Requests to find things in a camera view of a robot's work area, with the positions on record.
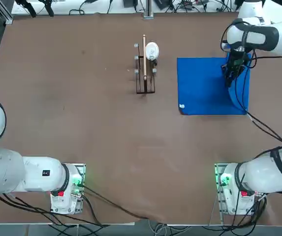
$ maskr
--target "blue cloth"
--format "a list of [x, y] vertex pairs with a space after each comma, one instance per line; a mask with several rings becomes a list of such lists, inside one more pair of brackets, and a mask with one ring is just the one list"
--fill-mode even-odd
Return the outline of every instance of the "blue cloth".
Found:
[[[245, 115], [235, 94], [235, 81], [225, 87], [221, 66], [227, 58], [177, 58], [178, 107], [183, 115]], [[237, 78], [237, 96], [242, 102], [246, 69]], [[250, 70], [244, 105], [248, 110]]]

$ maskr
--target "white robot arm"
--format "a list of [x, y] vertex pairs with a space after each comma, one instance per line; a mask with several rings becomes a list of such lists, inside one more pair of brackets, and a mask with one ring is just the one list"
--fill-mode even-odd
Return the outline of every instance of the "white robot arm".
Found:
[[230, 48], [258, 49], [282, 56], [282, 22], [274, 24], [267, 15], [260, 0], [245, 0], [238, 18], [227, 31]]
[[[0, 104], [0, 138], [6, 128], [6, 114]], [[81, 212], [83, 175], [73, 164], [57, 159], [21, 156], [0, 148], [0, 193], [50, 191], [51, 210], [60, 214]]]
[[[227, 44], [232, 56], [225, 75], [231, 75], [229, 70], [236, 70], [229, 65], [235, 65], [235, 60], [242, 59], [251, 50], [282, 56], [282, 22], [273, 24], [263, 11], [260, 0], [245, 0], [238, 19], [227, 30]], [[220, 183], [228, 213], [245, 214], [253, 205], [255, 192], [282, 191], [282, 147], [266, 151], [249, 162], [228, 164]]]

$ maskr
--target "cable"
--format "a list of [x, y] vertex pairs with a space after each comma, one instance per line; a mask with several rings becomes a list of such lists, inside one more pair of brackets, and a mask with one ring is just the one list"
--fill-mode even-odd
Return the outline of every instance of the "cable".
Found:
[[143, 8], [143, 11], [145, 12], [145, 8], [144, 8], [144, 5], [143, 5], [143, 3], [142, 3], [142, 0], [140, 0], [140, 3], [141, 3], [141, 6], [142, 6], [142, 8]]
[[167, 224], [157, 223], [155, 229], [153, 229], [152, 226], [151, 226], [150, 220], [148, 220], [148, 224], [149, 224], [151, 231], [154, 233], [154, 236], [157, 236], [162, 230], [165, 231], [165, 235], [166, 235], [167, 229], [169, 229], [170, 233], [172, 235], [173, 234], [172, 230], [178, 231], [178, 233], [183, 233], [190, 228], [190, 226], [186, 226], [183, 229], [178, 229], [178, 228], [175, 228], [175, 227], [172, 227], [172, 226], [168, 226]]
[[86, 230], [88, 230], [89, 232], [91, 232], [91, 234], [93, 234], [93, 235], [95, 235], [95, 236], [98, 236], [98, 234], [96, 234], [96, 232], [94, 232], [92, 229], [90, 229], [90, 228], [88, 228], [88, 227], [86, 227], [86, 226], [84, 226], [84, 225], [80, 225], [80, 227], [81, 227], [81, 228], [84, 228], [84, 229], [86, 229]]
[[65, 233], [65, 231], [66, 231], [68, 228], [66, 228], [66, 229], [64, 229], [64, 230], [62, 231], [62, 230], [57, 229], [56, 227], [53, 227], [52, 225], [48, 225], [48, 226], [49, 226], [50, 228], [52, 228], [52, 229], [55, 229], [56, 231], [59, 231], [60, 233], [58, 234], [58, 236], [59, 236], [59, 235], [72, 236], [72, 235], [69, 235], [69, 234]]
[[282, 56], [257, 57], [257, 59], [263, 59], [263, 58], [266, 58], [266, 59], [273, 59], [273, 58], [282, 58]]
[[108, 10], [107, 10], [107, 14], [109, 13], [109, 11], [110, 11], [110, 7], [111, 7], [111, 3], [112, 3], [112, 1], [113, 0], [110, 0], [110, 2], [109, 2], [109, 7], [108, 7]]
[[134, 214], [134, 213], [128, 211], [127, 209], [125, 209], [125, 208], [123, 208], [122, 206], [120, 206], [120, 205], [118, 205], [118, 204], [116, 204], [116, 203], [110, 201], [109, 199], [103, 197], [102, 195], [100, 195], [99, 193], [95, 192], [94, 190], [92, 190], [92, 189], [89, 188], [89, 187], [86, 187], [86, 186], [84, 186], [84, 185], [82, 185], [82, 184], [78, 184], [77, 186], [79, 186], [79, 187], [84, 187], [84, 188], [88, 189], [89, 191], [91, 191], [91, 192], [94, 193], [95, 195], [99, 196], [100, 198], [102, 198], [102, 199], [105, 200], [106, 202], [110, 203], [110, 204], [113, 205], [114, 207], [116, 207], [116, 208], [118, 208], [118, 209], [124, 211], [125, 213], [127, 213], [127, 214], [129, 214], [129, 215], [131, 215], [131, 216], [134, 216], [134, 217], [139, 218], [139, 219], [148, 219], [147, 217], [140, 216], [140, 215], [137, 215], [137, 214]]
[[[241, 61], [244, 60], [245, 55], [246, 55], [246, 52], [244, 52]], [[276, 140], [282, 142], [282, 138], [281, 138], [272, 128], [270, 128], [268, 125], [266, 125], [265, 123], [263, 123], [262, 121], [260, 121], [258, 118], [256, 118], [255, 116], [253, 116], [250, 112], [248, 112], [248, 111], [245, 109], [244, 103], [241, 104], [241, 102], [239, 101], [238, 96], [237, 96], [237, 79], [238, 79], [238, 75], [239, 75], [241, 66], [242, 66], [242, 63], [239, 64], [239, 67], [238, 67], [237, 73], [236, 73], [236, 77], [235, 77], [235, 95], [236, 95], [237, 102], [239, 103], [239, 105], [240, 105], [240, 107], [243, 109], [243, 111], [250, 117], [250, 120], [251, 120], [254, 124], [255, 124], [254, 120], [256, 120], [257, 122], [259, 122], [260, 124], [262, 124], [263, 126], [265, 126], [267, 129], [269, 129], [274, 135], [271, 134], [271, 133], [269, 133], [269, 132], [267, 132], [267, 131], [264, 131], [266, 134], [268, 134], [268, 135], [270, 135], [271, 137], [275, 138]], [[250, 68], [250, 67], [247, 67], [246, 72], [245, 72], [245, 76], [244, 76], [244, 87], [243, 87], [243, 92], [242, 92], [242, 98], [244, 98], [245, 83], [246, 83], [247, 73], [248, 73], [248, 71], [249, 71], [249, 68]]]
[[82, 198], [87, 202], [88, 206], [90, 207], [91, 209], [91, 212], [92, 212], [92, 216], [94, 218], [94, 221], [98, 224], [98, 225], [102, 225], [99, 220], [97, 219], [96, 215], [95, 215], [95, 212], [94, 212], [94, 209], [93, 209], [93, 206], [91, 204], [91, 202], [88, 200], [87, 197], [85, 197], [84, 195], [82, 196]]
[[74, 228], [76, 227], [76, 225], [72, 225], [72, 226], [69, 226], [67, 228], [65, 228], [62, 232], [60, 232], [57, 236], [60, 236], [60, 235], [63, 235], [65, 231], [67, 231], [69, 228]]
[[66, 218], [69, 218], [69, 219], [73, 219], [73, 220], [78, 220], [78, 221], [82, 221], [82, 222], [85, 222], [87, 224], [92, 224], [92, 225], [96, 225], [96, 226], [99, 226], [97, 225], [96, 223], [94, 222], [90, 222], [90, 221], [87, 221], [87, 220], [83, 220], [83, 219], [79, 219], [79, 218], [76, 218], [76, 217], [72, 217], [72, 216], [69, 216], [69, 215], [65, 215], [65, 214], [60, 214], [60, 213], [56, 213], [56, 212], [49, 212], [49, 211], [46, 211], [46, 210], [43, 210], [39, 207], [35, 207], [35, 209], [38, 209], [38, 211], [36, 210], [30, 210], [26, 207], [21, 207], [21, 206], [17, 206], [15, 204], [12, 204], [6, 200], [4, 200], [3, 198], [0, 197], [0, 201], [4, 202], [5, 204], [11, 206], [11, 207], [15, 207], [15, 208], [18, 208], [18, 209], [22, 209], [22, 210], [25, 210], [25, 211], [29, 211], [29, 212], [32, 212], [32, 213], [46, 213], [46, 214], [51, 214], [51, 215], [60, 215], [60, 216], [63, 216], [63, 217], [66, 217]]
[[[39, 209], [37, 209], [36, 207], [32, 207], [31, 205], [25, 203], [23, 200], [21, 200], [20, 198], [16, 198], [17, 200], [21, 201], [23, 204], [18, 203], [12, 199], [10, 199], [6, 194], [3, 194], [3, 196], [10, 202], [12, 202], [13, 204], [19, 205], [19, 206], [23, 206], [23, 207], [29, 207], [32, 208], [36, 211], [38, 211]], [[58, 225], [56, 222], [54, 222], [52, 219], [50, 219], [48, 216], [46, 216], [44, 213], [40, 213], [41, 215], [43, 215], [44, 217], [46, 217], [49, 221], [51, 221], [53, 224]], [[63, 224], [56, 216], [53, 216], [59, 223], [60, 225], [63, 225], [65, 227], [68, 227], [67, 225]]]
[[83, 6], [84, 4], [86, 4], [86, 3], [87, 3], [87, 1], [85, 0], [84, 2], [81, 3], [81, 5], [80, 5], [80, 7], [79, 7], [78, 9], [71, 9], [71, 10], [68, 12], [68, 15], [71, 15], [71, 12], [72, 12], [72, 11], [78, 11], [79, 14], [80, 14], [80, 16], [85, 15], [85, 11], [82, 10], [81, 8], [82, 8], [82, 6]]
[[172, 3], [171, 3], [171, 5], [169, 5], [169, 6], [167, 7], [167, 10], [165, 11], [165, 13], [167, 13], [167, 11], [168, 11], [169, 9], [174, 10], [174, 11], [176, 10], [175, 7], [174, 7], [174, 2], [175, 2], [175, 0], [173, 0]]
[[200, 11], [199, 11], [199, 9], [198, 9], [198, 8], [196, 8], [195, 6], [192, 6], [192, 8], [194, 8], [195, 10], [197, 10], [198, 12], [200, 12]]
[[92, 232], [92, 233], [90, 233], [90, 234], [87, 234], [87, 235], [82, 235], [82, 236], [90, 236], [90, 235], [94, 235], [94, 234], [96, 234], [98, 231], [102, 230], [103, 228], [107, 228], [107, 227], [109, 227], [109, 225], [104, 226], [104, 227], [102, 227], [102, 228], [100, 228], [100, 229], [98, 229], [98, 230], [95, 230], [95, 231], [93, 231], [93, 232]]
[[230, 11], [230, 12], [231, 12], [231, 8], [229, 8], [224, 2], [219, 1], [219, 0], [212, 0], [212, 1], [217, 1], [217, 2], [219, 2], [220, 4], [222, 4], [222, 6], [225, 6], [225, 8], [224, 8], [223, 11], [225, 11], [225, 9], [227, 9], [227, 11]]

